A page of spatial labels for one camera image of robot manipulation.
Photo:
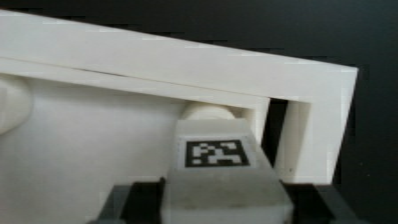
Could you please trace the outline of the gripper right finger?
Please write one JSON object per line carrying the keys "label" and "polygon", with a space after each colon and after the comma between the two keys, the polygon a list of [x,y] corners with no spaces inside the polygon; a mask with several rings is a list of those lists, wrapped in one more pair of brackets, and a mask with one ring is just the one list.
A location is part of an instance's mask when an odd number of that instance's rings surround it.
{"label": "gripper right finger", "polygon": [[334,216],[329,224],[372,224],[366,220],[359,219],[334,186],[316,185],[315,189]]}

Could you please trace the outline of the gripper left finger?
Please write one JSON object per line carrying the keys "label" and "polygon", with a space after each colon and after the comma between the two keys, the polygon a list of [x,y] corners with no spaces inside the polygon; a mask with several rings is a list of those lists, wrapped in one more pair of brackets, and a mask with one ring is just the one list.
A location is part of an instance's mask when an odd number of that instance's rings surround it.
{"label": "gripper left finger", "polygon": [[116,185],[112,187],[98,217],[93,221],[87,222],[87,224],[126,224],[123,213],[126,208],[130,189],[130,185]]}

